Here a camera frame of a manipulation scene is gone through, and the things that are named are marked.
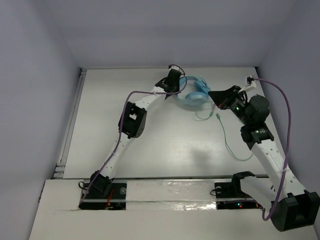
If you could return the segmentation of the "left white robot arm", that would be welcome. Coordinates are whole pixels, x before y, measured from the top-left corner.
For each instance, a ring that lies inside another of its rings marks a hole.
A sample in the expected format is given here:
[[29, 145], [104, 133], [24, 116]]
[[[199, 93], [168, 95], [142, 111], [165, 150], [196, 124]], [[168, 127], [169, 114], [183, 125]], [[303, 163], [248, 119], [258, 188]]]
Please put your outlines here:
[[112, 183], [124, 153], [130, 144], [144, 132], [148, 109], [160, 97], [167, 99], [183, 91], [180, 80], [186, 76], [185, 71], [176, 64], [168, 67], [168, 75], [158, 81], [150, 91], [134, 90], [128, 94], [123, 104], [118, 122], [118, 137], [114, 148], [95, 171], [84, 189], [82, 200], [87, 195], [103, 198], [111, 193]]

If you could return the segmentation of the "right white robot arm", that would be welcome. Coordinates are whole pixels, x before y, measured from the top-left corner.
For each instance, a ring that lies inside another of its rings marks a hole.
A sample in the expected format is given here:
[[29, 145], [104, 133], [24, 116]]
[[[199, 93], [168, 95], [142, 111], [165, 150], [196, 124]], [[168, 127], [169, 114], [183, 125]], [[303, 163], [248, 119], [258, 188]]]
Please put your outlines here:
[[220, 193], [233, 197], [250, 197], [262, 206], [263, 219], [271, 220], [280, 231], [288, 231], [315, 223], [320, 197], [309, 192], [295, 177], [281, 156], [266, 119], [269, 102], [261, 95], [248, 98], [239, 86], [227, 90], [209, 91], [208, 95], [220, 110], [230, 110], [243, 124], [242, 140], [263, 166], [272, 186], [268, 187], [250, 171], [235, 173]]

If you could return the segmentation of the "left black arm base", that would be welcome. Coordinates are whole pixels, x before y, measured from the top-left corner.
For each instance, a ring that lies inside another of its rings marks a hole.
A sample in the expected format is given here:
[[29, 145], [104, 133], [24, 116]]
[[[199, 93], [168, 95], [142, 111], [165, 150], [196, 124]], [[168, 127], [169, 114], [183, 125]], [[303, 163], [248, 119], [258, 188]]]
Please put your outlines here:
[[78, 207], [81, 210], [125, 210], [126, 196], [127, 183], [116, 181], [111, 184], [111, 189], [106, 196], [91, 188]]

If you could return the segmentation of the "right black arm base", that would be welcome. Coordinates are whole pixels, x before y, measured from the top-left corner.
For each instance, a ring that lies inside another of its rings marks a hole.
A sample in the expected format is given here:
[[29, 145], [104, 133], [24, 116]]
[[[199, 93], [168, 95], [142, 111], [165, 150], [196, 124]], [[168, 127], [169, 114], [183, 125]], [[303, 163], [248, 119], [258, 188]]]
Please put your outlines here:
[[243, 192], [232, 188], [231, 182], [216, 182], [209, 193], [216, 199], [218, 210], [261, 209], [262, 206]]

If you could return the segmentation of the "light blue headphones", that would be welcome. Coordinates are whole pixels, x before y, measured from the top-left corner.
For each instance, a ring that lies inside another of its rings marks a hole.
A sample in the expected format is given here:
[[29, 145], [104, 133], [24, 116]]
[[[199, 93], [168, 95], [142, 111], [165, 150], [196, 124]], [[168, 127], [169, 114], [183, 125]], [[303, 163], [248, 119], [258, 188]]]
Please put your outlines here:
[[180, 78], [179, 84], [184, 87], [186, 83], [193, 83], [195, 87], [194, 92], [189, 92], [184, 98], [179, 97], [178, 94], [174, 95], [174, 98], [181, 104], [189, 107], [200, 107], [208, 102], [209, 92], [211, 88], [208, 86], [204, 78], [200, 76], [184, 76]]

